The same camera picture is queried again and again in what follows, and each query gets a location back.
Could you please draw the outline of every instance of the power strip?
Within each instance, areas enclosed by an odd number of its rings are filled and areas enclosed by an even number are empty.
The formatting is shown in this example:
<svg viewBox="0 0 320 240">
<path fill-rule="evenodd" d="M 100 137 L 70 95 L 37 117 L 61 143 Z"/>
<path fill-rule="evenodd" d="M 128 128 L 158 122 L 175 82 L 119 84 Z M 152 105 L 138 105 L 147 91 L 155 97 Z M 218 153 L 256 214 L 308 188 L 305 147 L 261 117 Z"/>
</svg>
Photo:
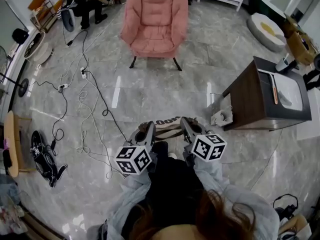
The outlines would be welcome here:
<svg viewBox="0 0 320 240">
<path fill-rule="evenodd" d="M 58 87 L 58 91 L 60 91 L 61 89 L 66 89 L 66 88 L 68 88 L 68 84 L 67 83 L 65 83 L 65 84 L 61 84 L 61 85 L 59 85 L 59 87 Z"/>
<path fill-rule="evenodd" d="M 82 68 L 80 68 L 80 70 L 81 70 L 81 76 L 82 76 L 82 78 L 83 78 L 83 79 L 87 79 L 86 72 L 85 72 L 85 68 L 82 67 Z"/>
</svg>

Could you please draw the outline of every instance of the light grey jacket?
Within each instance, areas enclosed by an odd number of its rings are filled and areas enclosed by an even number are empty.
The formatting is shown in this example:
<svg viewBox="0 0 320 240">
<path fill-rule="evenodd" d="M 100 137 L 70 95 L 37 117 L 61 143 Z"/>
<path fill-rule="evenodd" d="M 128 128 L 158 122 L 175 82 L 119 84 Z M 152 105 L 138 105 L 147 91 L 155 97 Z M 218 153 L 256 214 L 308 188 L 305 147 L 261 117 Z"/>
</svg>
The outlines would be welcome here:
<svg viewBox="0 0 320 240">
<path fill-rule="evenodd" d="M 279 230 L 279 217 L 276 211 L 263 198 L 243 188 L 229 184 L 228 179 L 222 177 L 220 162 L 204 162 L 195 159 L 194 170 L 205 190 L 218 192 L 225 200 L 227 213 L 231 214 L 233 203 L 247 204 L 254 210 L 256 217 L 256 240 L 276 240 Z M 129 176 L 123 193 L 109 210 L 107 216 L 107 240 L 123 240 L 122 228 L 131 208 L 143 200 L 150 188 L 151 182 L 147 171 L 139 176 Z M 250 218 L 249 211 L 243 210 Z"/>
</svg>

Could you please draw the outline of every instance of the pink armchair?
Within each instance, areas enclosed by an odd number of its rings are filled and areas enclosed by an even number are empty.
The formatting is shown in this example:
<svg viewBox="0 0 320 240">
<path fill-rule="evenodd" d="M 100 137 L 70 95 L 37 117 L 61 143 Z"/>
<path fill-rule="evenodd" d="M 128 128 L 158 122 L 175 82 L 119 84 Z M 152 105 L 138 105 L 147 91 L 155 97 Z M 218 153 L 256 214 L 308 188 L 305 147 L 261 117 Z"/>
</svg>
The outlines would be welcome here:
<svg viewBox="0 0 320 240">
<path fill-rule="evenodd" d="M 188 0 L 126 0 L 121 38 L 138 57 L 173 58 L 186 38 Z"/>
</svg>

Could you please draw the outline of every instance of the white plastic bag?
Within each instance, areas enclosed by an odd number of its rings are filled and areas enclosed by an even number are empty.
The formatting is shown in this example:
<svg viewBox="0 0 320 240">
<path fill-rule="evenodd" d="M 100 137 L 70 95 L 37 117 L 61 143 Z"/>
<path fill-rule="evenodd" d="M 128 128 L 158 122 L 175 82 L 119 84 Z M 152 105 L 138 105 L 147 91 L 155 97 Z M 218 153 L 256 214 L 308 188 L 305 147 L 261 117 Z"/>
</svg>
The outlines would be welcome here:
<svg viewBox="0 0 320 240">
<path fill-rule="evenodd" d="M 227 106 L 225 109 L 219 110 L 211 117 L 212 126 L 226 126 L 233 122 L 232 106 Z"/>
</svg>

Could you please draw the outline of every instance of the marble floor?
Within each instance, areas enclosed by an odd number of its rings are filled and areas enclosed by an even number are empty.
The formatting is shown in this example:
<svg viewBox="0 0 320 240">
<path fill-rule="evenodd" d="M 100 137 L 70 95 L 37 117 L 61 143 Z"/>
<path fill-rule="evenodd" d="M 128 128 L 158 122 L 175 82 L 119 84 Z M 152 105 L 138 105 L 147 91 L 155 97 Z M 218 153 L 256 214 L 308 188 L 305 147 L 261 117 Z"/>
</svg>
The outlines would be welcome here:
<svg viewBox="0 0 320 240">
<path fill-rule="evenodd" d="M 299 199 L 299 212 L 310 213 L 320 187 L 319 138 L 296 141 L 295 127 L 272 132 L 224 132 L 209 125 L 212 103 L 221 98 L 224 89 L 239 76 L 253 56 L 273 62 L 281 57 L 252 36 L 246 27 L 249 14 L 243 8 L 236 12 L 235 7 L 213 0 L 194 2 L 189 7 L 187 38 L 177 56 L 182 72 L 177 70 L 173 60 L 154 58 L 138 58 L 135 67 L 129 69 L 133 56 L 119 37 L 124 5 L 117 4 L 104 11 L 108 18 L 101 24 L 95 25 L 91 18 L 84 49 L 89 70 L 127 137 L 142 122 L 175 116 L 197 118 L 227 140 L 221 162 L 223 174 L 232 184 L 247 188 L 270 203 L 282 194 L 291 193 Z M 67 42 L 78 32 L 79 29 L 65 33 Z M 56 144 L 54 159 L 58 166 L 68 164 L 68 168 L 55 188 L 50 188 L 38 172 L 20 174 L 16 181 L 22 203 L 33 214 L 70 240 L 84 240 L 90 226 L 106 219 L 110 204 L 122 191 L 123 179 L 117 174 L 106 178 L 109 168 L 100 162 L 106 160 L 106 150 L 91 117 L 82 127 L 86 130 L 84 145 L 89 147 L 90 153 L 78 153 L 77 150 L 82 145 L 81 124 L 90 114 L 78 100 L 86 83 L 80 71 L 76 71 L 80 56 L 75 59 L 82 49 L 83 34 L 67 47 L 62 23 L 57 21 L 46 38 L 54 48 L 54 55 L 40 68 L 28 63 L 22 78 L 39 83 L 49 81 L 56 87 L 60 84 L 60 75 L 66 75 L 63 84 L 71 81 L 64 91 L 68 102 L 66 116 L 55 127 L 64 130 L 64 138 Z M 84 65 L 82 58 L 79 67 Z M 82 102 L 92 107 L 97 90 L 87 85 L 83 91 L 87 91 L 87 97 Z M 23 155 L 31 165 L 32 132 L 41 131 L 50 144 L 53 123 L 65 109 L 62 95 L 47 83 L 32 85 L 23 98 L 16 96 L 13 111 L 32 118 L 32 122 L 22 128 L 21 135 Z M 124 139 L 111 116 L 102 115 L 104 109 L 99 99 L 93 116 L 101 140 L 112 156 Z M 183 146 L 180 137 L 169 141 L 170 151 L 178 155 Z M 284 199 L 278 205 L 291 202 L 291 199 Z"/>
</svg>

